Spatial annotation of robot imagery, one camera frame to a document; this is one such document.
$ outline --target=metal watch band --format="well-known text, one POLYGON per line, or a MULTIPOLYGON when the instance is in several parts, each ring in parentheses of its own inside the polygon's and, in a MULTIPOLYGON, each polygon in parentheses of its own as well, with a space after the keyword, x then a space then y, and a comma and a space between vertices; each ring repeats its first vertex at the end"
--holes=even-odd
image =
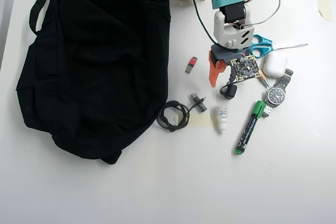
POLYGON ((290 82, 290 79, 293 75, 293 71, 290 69, 286 69, 285 74, 281 77, 280 81, 274 86, 275 88, 281 88, 283 90, 286 89, 287 85, 290 82))
POLYGON ((263 117, 264 118, 269 117, 269 115, 271 114, 272 110, 273 110, 273 107, 271 107, 270 105, 267 104, 266 107, 265 107, 265 109, 264 109, 264 112, 263 112, 263 117))

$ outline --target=blue scissor handle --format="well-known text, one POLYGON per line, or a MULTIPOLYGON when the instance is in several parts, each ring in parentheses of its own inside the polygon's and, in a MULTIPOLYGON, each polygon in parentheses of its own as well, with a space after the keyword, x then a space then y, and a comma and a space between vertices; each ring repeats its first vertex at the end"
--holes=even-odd
POLYGON ((252 43, 252 45, 263 45, 263 46, 272 46, 273 45, 273 41, 270 39, 266 39, 263 36, 260 36, 258 34, 254 34, 253 38, 257 38, 258 39, 258 43, 252 43))
POLYGON ((254 55, 254 57, 259 59, 265 56, 266 54, 269 54, 270 52, 272 52, 273 47, 272 46, 260 46, 260 44, 255 44, 255 46, 254 45, 250 46, 250 51, 251 51, 251 54, 254 55), (255 55, 254 51, 259 51, 260 55, 259 56, 255 55))

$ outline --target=circuit board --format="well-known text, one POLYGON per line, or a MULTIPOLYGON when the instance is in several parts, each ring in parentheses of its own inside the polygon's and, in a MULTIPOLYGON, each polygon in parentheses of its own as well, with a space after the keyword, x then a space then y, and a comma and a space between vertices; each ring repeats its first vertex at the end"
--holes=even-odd
POLYGON ((237 81, 260 77, 259 67, 253 55, 231 60, 231 67, 237 81))

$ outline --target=green marker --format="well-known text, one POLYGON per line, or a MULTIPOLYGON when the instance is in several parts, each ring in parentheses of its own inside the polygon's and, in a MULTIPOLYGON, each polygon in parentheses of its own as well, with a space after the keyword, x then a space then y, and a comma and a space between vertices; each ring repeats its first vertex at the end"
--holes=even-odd
POLYGON ((261 118, 265 107, 266 103, 263 101, 258 101, 256 106, 254 107, 251 119, 248 122, 246 128, 244 129, 243 134, 239 139, 239 143, 236 147, 236 153, 238 155, 241 155, 245 151, 247 143, 252 135, 253 129, 256 126, 258 119, 261 118))

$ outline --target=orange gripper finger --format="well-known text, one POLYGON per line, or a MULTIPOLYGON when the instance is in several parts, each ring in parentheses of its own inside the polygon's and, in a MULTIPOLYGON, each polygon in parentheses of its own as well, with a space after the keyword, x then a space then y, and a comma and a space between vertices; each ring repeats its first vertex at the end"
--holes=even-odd
POLYGON ((210 73, 209 73, 209 81, 211 86, 216 87, 216 81, 218 75, 223 73, 226 69, 226 64, 223 61, 216 62, 216 65, 211 60, 211 50, 209 51, 209 62, 210 62, 210 73))

